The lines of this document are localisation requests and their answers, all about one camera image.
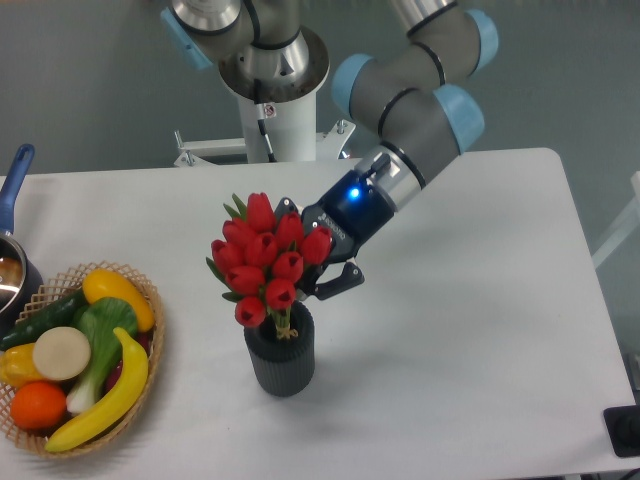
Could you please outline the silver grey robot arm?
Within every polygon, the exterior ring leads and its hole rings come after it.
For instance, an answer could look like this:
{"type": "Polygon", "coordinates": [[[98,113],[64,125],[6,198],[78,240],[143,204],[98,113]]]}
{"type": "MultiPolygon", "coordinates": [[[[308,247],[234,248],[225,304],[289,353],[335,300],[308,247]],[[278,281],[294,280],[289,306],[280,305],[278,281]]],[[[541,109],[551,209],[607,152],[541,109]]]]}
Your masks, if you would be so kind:
{"type": "Polygon", "coordinates": [[[321,38],[300,20],[297,1],[173,1],[161,14],[178,50],[195,68],[216,66],[236,96],[252,163],[312,161],[316,93],[378,137],[378,145],[315,204],[306,229],[329,228],[329,262],[342,273],[322,282],[304,274],[300,297],[327,299],[360,285],[358,250],[482,134],[483,114],[459,83],[496,55],[493,21],[454,1],[396,1],[407,49],[382,64],[353,55],[332,68],[321,38]]]}

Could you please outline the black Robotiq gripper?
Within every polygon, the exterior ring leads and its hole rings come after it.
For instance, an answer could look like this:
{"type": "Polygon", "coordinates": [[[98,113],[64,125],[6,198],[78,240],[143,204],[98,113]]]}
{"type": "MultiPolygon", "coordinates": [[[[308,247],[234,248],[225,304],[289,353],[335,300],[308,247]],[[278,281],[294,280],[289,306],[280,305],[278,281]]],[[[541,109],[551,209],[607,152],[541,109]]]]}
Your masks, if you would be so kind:
{"type": "MultiPolygon", "coordinates": [[[[302,215],[306,233],[316,227],[326,227],[332,236],[327,264],[340,263],[355,257],[358,250],[395,214],[388,195],[374,181],[374,174],[350,170],[315,204],[303,207],[291,198],[283,197],[274,209],[277,220],[289,213],[302,215]]],[[[352,260],[342,265],[340,274],[324,283],[319,280],[327,265],[309,267],[296,287],[296,299],[309,297],[327,300],[360,286],[365,281],[362,270],[352,260]]]]}

